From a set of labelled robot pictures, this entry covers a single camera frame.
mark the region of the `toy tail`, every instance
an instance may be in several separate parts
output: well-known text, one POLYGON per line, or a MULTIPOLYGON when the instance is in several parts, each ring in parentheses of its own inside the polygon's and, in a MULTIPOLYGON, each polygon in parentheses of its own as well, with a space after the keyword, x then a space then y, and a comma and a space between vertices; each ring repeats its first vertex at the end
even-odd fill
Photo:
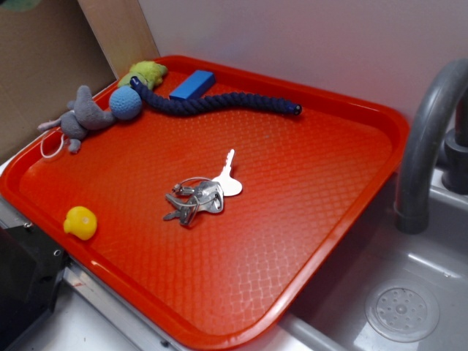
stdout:
POLYGON ((37 129, 40 131, 40 132, 45 132, 46 130, 49 130, 49 129, 52 129, 54 127, 58 127, 60 126, 60 122, 61 122, 61 119, 58 118, 56 119, 55 121, 49 121, 49 122, 44 122, 44 123, 41 123, 37 129))
POLYGON ((249 107, 254 110, 266 110, 285 115, 298 115, 302 111, 299 104, 286 99, 265 97, 259 94, 229 93, 202 97, 199 99, 170 100, 156 95, 133 77, 130 85, 153 108, 173 116, 193 116, 226 107, 249 107))

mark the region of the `sink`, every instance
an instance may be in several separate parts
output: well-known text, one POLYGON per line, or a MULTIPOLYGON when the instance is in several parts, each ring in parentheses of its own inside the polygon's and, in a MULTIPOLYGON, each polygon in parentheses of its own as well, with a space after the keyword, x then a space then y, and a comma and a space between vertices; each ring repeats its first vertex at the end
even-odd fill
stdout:
POLYGON ((433 186, 429 228, 409 235, 394 226, 395 188, 393 177, 290 308, 332 341, 320 350, 467 349, 468 198, 433 186))

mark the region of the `drain strainer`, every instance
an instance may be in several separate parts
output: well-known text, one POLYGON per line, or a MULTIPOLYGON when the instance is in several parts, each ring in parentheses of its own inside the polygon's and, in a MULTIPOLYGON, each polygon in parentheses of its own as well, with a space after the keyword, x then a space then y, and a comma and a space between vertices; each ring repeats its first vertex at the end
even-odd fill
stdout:
POLYGON ((369 324, 380 335, 399 342, 427 337, 439 322, 439 305, 422 285, 390 280, 375 287, 366 300, 369 324))

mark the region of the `blue block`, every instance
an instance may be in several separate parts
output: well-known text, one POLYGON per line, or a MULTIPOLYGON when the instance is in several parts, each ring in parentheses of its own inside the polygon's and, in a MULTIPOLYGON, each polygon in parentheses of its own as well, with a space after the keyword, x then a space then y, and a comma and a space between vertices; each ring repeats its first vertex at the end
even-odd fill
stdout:
POLYGON ((195 71, 181 85, 179 85, 169 98, 172 100, 198 99, 215 84, 214 73, 207 71, 195 71))

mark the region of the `tray rim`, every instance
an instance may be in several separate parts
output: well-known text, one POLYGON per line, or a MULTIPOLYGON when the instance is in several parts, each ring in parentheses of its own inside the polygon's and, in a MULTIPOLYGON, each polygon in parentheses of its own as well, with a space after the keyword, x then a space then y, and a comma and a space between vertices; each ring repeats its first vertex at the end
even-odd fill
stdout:
MULTIPOLYGON (((119 295, 126 298, 144 315, 149 317, 149 314, 165 314, 164 320, 157 321, 157 325, 166 330, 180 343, 197 350, 220 350, 236 347, 267 331, 286 311, 286 308, 292 303, 302 287, 313 277, 313 273, 331 253, 333 247, 346 235, 346 229, 357 220, 359 215, 398 167, 404 152, 404 144, 407 139, 409 127, 404 117, 389 107, 342 94, 291 83, 277 78, 270 78, 220 64, 188 58, 186 56, 165 56, 155 59, 155 62, 173 67, 186 67, 185 71, 182 72, 186 74, 193 72, 191 70, 192 67, 197 67, 197 69, 210 69, 215 72, 216 80, 220 83, 233 79, 233 77, 242 78, 242 82, 236 81, 236 84, 245 84, 249 87, 249 90, 255 90, 255 92, 259 94, 270 94, 272 89, 274 90, 280 86, 281 89, 287 91, 286 96, 283 96, 285 99, 291 99, 298 103, 301 103, 301 100, 307 100, 304 106, 316 104, 314 105, 315 110, 330 113, 334 116, 339 111, 345 109, 352 113, 337 117, 347 118, 353 121, 354 119, 350 116, 355 116, 354 112, 356 112, 359 114, 360 123, 375 127, 384 132, 385 135, 388 136, 393 147, 387 162, 365 186, 358 199, 347 209, 343 217, 319 245, 317 251, 306 261, 306 264, 290 281, 268 311, 258 319, 256 323, 242 331, 223 336, 213 336, 203 333, 182 317, 175 316, 174 314, 176 313, 172 312, 172 310, 163 303, 159 305, 164 306, 155 306, 152 302, 154 296, 150 296, 149 294, 144 295, 141 294, 141 292, 136 293, 123 279, 118 278, 115 274, 109 274, 107 269, 97 264, 94 257, 91 257, 86 250, 82 250, 80 253, 80 262, 87 267, 90 272, 98 276, 105 284, 115 289, 119 295), (382 118, 375 118, 376 115, 381 115, 382 118)), ((98 101, 98 105, 101 108, 108 107, 108 98, 116 89, 116 83, 117 82, 113 83, 95 96, 95 100, 98 101)), ((57 129, 54 129, 54 131, 47 136, 47 138, 57 137, 59 137, 57 129)), ((24 174, 31 165, 41 158, 39 152, 40 142, 41 138, 33 141, 7 165, 0 176, 0 194, 21 213, 24 213, 32 222, 39 225, 46 233, 55 233, 56 237, 59 230, 57 230, 54 225, 55 220, 50 218, 47 214, 42 213, 40 208, 36 208, 34 204, 28 203, 27 199, 24 199, 18 192, 20 178, 18 178, 16 174, 24 174)), ((69 242, 60 244, 68 251, 70 247, 69 242)))

